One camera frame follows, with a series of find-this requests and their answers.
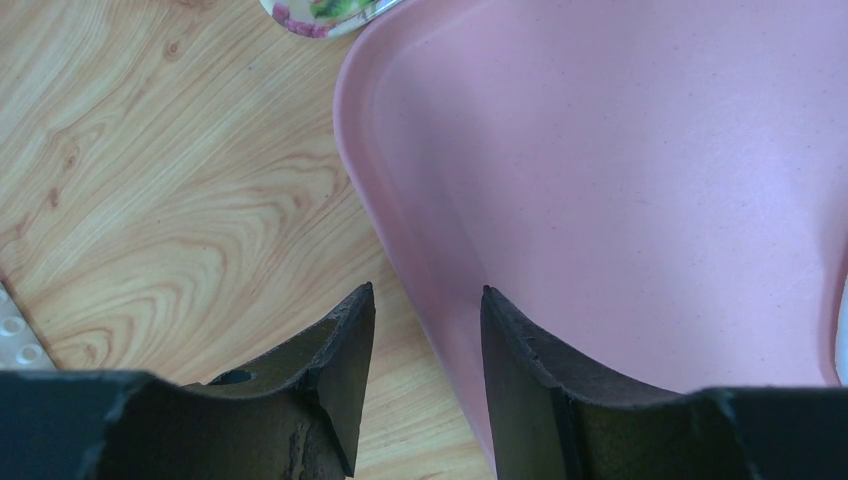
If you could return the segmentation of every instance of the plate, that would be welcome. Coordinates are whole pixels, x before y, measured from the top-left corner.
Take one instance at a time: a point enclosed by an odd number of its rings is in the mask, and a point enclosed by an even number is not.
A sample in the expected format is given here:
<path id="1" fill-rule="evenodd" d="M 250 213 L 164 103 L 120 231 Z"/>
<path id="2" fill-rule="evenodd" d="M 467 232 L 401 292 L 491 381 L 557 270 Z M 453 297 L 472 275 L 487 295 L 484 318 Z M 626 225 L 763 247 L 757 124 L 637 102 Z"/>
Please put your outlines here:
<path id="1" fill-rule="evenodd" d="M 484 285 L 658 387 L 837 384 L 848 3 L 407 0 L 334 116 L 490 460 Z"/>
<path id="2" fill-rule="evenodd" d="M 259 0 L 288 31 L 309 38 L 350 33 L 402 0 Z"/>

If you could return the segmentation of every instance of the wood grain surface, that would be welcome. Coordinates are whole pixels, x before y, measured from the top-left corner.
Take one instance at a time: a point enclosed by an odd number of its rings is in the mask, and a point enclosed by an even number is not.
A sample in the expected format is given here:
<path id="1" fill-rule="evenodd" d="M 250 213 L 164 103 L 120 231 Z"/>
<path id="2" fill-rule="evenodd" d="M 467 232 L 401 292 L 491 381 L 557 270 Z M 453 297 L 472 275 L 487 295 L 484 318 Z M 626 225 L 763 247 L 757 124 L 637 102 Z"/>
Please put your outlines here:
<path id="1" fill-rule="evenodd" d="M 357 478 L 492 478 L 333 142 L 352 37 L 0 0 L 0 273 L 61 368 L 208 381 L 375 284 Z"/>

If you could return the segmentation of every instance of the floral plate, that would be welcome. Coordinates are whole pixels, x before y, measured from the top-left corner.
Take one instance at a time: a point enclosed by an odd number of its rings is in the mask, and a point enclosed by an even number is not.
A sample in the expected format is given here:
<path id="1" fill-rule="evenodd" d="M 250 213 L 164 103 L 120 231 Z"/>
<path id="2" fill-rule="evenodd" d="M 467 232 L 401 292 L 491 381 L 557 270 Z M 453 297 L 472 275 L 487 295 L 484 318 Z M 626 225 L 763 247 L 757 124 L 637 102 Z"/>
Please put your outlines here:
<path id="1" fill-rule="evenodd" d="M 370 22 L 402 0 L 259 0 L 290 32 L 310 38 L 338 37 Z"/>

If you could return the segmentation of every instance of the pink plastic tray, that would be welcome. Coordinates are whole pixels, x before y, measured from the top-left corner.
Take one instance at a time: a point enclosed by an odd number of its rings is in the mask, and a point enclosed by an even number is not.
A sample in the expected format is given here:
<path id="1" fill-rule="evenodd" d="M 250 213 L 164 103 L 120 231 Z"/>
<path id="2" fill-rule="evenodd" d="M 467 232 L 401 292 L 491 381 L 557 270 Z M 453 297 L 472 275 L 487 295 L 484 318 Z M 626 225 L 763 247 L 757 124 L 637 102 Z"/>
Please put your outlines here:
<path id="1" fill-rule="evenodd" d="M 406 0 L 335 117 L 487 454 L 484 284 L 660 387 L 836 383 L 845 0 Z"/>

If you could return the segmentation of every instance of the pink tray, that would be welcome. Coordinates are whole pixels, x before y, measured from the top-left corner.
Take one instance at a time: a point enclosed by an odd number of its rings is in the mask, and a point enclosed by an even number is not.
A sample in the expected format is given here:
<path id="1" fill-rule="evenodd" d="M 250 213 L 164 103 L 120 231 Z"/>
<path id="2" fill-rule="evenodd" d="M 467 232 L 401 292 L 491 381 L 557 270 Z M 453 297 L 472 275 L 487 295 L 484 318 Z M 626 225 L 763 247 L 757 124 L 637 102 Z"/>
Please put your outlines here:
<path id="1" fill-rule="evenodd" d="M 845 0 L 406 0 L 359 38 L 335 101 L 490 459 L 484 284 L 660 387 L 836 383 Z"/>

